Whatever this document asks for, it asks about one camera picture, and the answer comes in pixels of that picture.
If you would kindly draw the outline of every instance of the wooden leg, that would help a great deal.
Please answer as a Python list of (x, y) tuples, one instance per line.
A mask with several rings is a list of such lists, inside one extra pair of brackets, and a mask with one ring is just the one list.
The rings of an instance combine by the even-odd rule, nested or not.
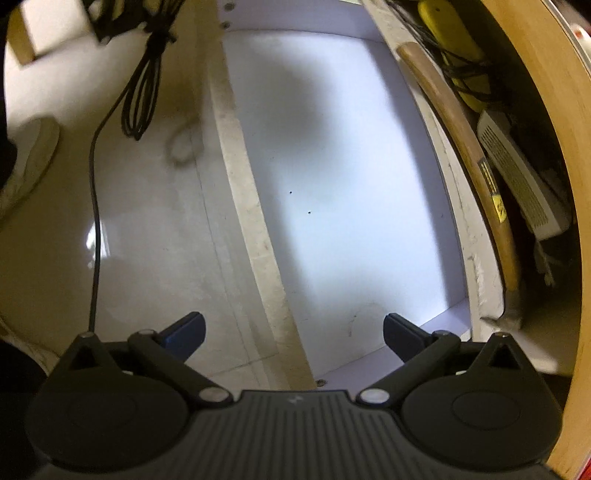
[(21, 65), (27, 65), (35, 60), (35, 49), (31, 43), (20, 6), (10, 14), (7, 42), (12, 47), (15, 57)]

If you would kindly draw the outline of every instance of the shoe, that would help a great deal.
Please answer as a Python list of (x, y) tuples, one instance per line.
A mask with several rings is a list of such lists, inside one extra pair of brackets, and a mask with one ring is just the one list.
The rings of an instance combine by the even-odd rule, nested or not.
[(53, 117), (34, 118), (23, 125), (12, 142), (17, 162), (0, 191), (0, 220), (29, 195), (51, 163), (60, 138), (60, 125)]
[(6, 323), (0, 314), (0, 339), (19, 349), (26, 356), (35, 360), (35, 363), (49, 375), (59, 361), (59, 357), (52, 351), (20, 338)]

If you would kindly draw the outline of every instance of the white plastic device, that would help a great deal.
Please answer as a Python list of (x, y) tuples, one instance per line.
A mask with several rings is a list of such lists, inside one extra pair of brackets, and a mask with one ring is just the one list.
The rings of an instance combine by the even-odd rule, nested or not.
[(485, 110), (476, 133), (493, 165), (511, 189), (537, 240), (559, 235), (570, 226), (570, 209), (544, 183), (509, 134), (503, 112)]

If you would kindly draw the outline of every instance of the yellow plastic object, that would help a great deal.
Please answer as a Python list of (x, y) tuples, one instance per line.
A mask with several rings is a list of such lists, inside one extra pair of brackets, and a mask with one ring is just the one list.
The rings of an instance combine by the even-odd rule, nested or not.
[[(466, 60), (481, 62), (485, 59), (484, 52), (474, 42), (450, 2), (447, 0), (421, 0), (418, 3), (418, 14), (443, 48)], [(466, 64), (460, 59), (445, 53), (443, 54), (443, 60), (446, 64), (453, 66)], [(475, 92), (491, 92), (491, 84), (485, 74), (467, 79), (453, 79), (453, 83), (460, 88), (468, 87)], [(475, 112), (481, 113), (488, 105), (468, 93), (460, 93), (459, 95), (467, 106)]]

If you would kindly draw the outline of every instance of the triangular cutout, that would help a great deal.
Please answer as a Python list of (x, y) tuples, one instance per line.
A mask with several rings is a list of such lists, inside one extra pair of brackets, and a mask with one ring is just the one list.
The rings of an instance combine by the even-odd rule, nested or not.
[(506, 368), (509, 370), (519, 370), (519, 363), (511, 353), (511, 349), (506, 345), (501, 345), (496, 349), (495, 354), (492, 356), (490, 367), (495, 368)]
[(96, 361), (95, 354), (92, 349), (87, 346), (80, 348), (72, 364), (70, 370), (83, 370), (85, 368), (98, 367), (99, 363)]

